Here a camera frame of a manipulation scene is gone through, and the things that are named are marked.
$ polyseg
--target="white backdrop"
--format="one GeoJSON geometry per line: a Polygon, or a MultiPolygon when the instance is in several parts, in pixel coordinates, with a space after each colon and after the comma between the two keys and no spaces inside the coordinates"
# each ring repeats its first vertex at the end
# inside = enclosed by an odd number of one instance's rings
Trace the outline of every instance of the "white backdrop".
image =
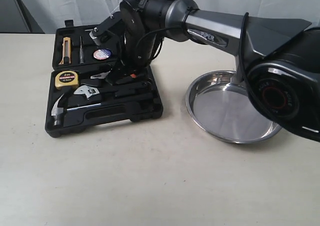
{"type": "MultiPolygon", "coordinates": [[[[121,0],[22,0],[46,33],[64,27],[73,19],[75,25],[102,22],[121,0]]],[[[250,12],[251,16],[302,18],[320,26],[320,0],[195,0],[203,10],[233,14],[250,12]]]]}

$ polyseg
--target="round metal dish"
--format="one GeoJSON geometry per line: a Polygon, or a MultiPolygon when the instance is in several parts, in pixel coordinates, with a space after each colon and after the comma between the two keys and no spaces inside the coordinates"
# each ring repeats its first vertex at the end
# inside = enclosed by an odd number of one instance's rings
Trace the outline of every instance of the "round metal dish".
{"type": "Polygon", "coordinates": [[[235,74],[216,71],[197,78],[185,97],[190,116],[204,131],[225,142],[251,144],[273,137],[281,127],[259,114],[235,74]]]}

